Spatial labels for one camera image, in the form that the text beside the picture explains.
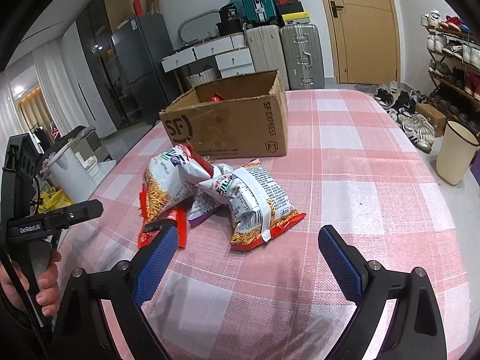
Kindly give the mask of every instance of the human hand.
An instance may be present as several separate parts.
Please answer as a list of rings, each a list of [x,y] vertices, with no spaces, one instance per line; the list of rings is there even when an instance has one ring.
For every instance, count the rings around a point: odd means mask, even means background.
[[[59,292],[59,285],[57,283],[57,279],[59,276],[59,272],[57,269],[57,262],[62,259],[62,255],[58,253],[55,249],[52,249],[50,253],[50,264],[47,270],[42,273],[38,277],[38,283],[40,285],[40,292],[37,294],[37,303],[42,306],[42,313],[43,315],[51,316],[54,315],[59,307],[60,307],[60,292]],[[22,283],[23,288],[25,291],[28,291],[30,288],[30,284],[28,283],[27,278],[20,270],[18,264],[12,261],[12,265],[17,272],[18,277],[20,278],[20,282]],[[14,285],[12,284],[10,277],[5,271],[5,268],[0,266],[0,285],[3,288],[3,292],[5,293],[7,299],[10,303],[19,310],[25,310],[25,306],[23,305],[22,300],[20,299],[20,295],[18,295],[17,291],[15,290]]]

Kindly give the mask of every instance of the blue gripper pad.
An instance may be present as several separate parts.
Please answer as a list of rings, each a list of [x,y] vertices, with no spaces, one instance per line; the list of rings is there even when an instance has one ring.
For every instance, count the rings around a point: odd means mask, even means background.
[[[362,293],[368,281],[368,274],[361,264],[352,261],[350,246],[328,225],[318,233],[318,248],[322,252],[346,300],[358,306],[363,299]]]
[[[153,298],[178,246],[179,234],[177,228],[171,226],[136,276],[133,299],[138,307]]]

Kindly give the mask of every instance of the silver suitcase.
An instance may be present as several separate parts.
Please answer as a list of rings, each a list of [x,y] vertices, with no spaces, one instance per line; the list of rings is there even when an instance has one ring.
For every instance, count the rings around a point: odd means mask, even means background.
[[[247,30],[247,42],[255,71],[279,71],[285,90],[290,89],[287,66],[280,42],[278,26],[262,26]]]
[[[280,31],[290,89],[323,89],[322,48],[317,26],[294,24]]]

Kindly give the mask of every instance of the tablecloth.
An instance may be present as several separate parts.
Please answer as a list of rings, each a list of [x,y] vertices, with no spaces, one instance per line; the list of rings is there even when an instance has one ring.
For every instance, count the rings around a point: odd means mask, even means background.
[[[364,93],[291,91],[287,98],[288,154],[261,161],[306,219],[247,253],[230,250],[228,209],[190,230],[142,307],[154,331],[174,359],[325,358],[355,309],[318,250],[320,227],[332,224],[367,260],[426,269],[449,359],[457,359],[467,340],[469,285],[452,217],[416,149]],[[92,198],[102,201],[103,215],[73,226],[61,245],[61,286],[78,266],[102,271],[134,256],[142,174],[169,147],[156,126],[99,186]],[[378,353],[393,307],[389,301],[366,359]],[[130,358],[111,308],[106,313]]]

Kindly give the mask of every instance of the wooden door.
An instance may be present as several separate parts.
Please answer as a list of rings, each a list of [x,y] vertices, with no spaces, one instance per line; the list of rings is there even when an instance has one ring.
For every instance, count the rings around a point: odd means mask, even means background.
[[[340,83],[398,80],[398,26],[392,0],[324,0]]]

